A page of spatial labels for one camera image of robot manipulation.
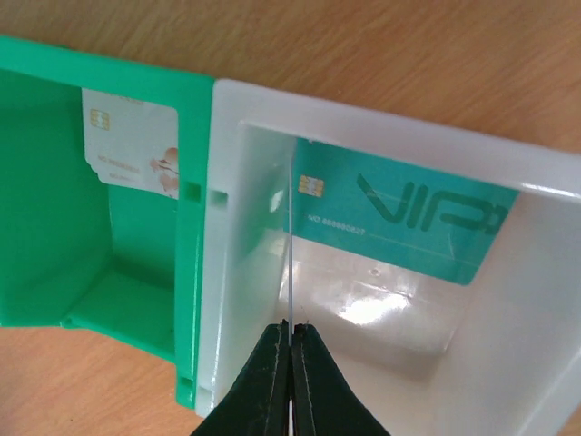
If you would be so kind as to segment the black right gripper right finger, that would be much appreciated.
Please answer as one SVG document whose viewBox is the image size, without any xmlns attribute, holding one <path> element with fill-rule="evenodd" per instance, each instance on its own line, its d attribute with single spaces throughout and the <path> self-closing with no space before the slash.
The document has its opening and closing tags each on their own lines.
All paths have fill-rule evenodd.
<svg viewBox="0 0 581 436">
<path fill-rule="evenodd" d="M 290 347 L 295 435 L 387 435 L 349 387 L 317 329 L 294 327 Z"/>
</svg>

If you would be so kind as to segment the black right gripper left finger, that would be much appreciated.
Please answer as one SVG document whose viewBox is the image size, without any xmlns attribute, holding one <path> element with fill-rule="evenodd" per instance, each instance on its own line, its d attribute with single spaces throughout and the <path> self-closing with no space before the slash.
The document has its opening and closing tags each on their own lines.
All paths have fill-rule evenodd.
<svg viewBox="0 0 581 436">
<path fill-rule="evenodd" d="M 192 433 L 286 435 L 289 432 L 289 324 L 269 324 L 232 387 Z"/>
</svg>

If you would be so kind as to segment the teal chip card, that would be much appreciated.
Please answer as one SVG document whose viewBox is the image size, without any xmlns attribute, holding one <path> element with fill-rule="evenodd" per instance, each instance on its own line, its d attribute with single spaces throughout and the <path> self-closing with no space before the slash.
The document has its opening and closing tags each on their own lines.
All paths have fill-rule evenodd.
<svg viewBox="0 0 581 436">
<path fill-rule="evenodd" d="M 293 164 L 294 164 L 295 152 L 291 152 L 290 163 L 289 163 L 289 173 L 288 173 L 288 345 L 291 349 L 292 346 L 292 335 L 293 335 Z M 290 388 L 290 399 L 289 399 L 289 425 L 288 434 L 294 435 L 294 423 L 293 423 L 293 402 L 292 402 L 292 392 Z"/>
</svg>

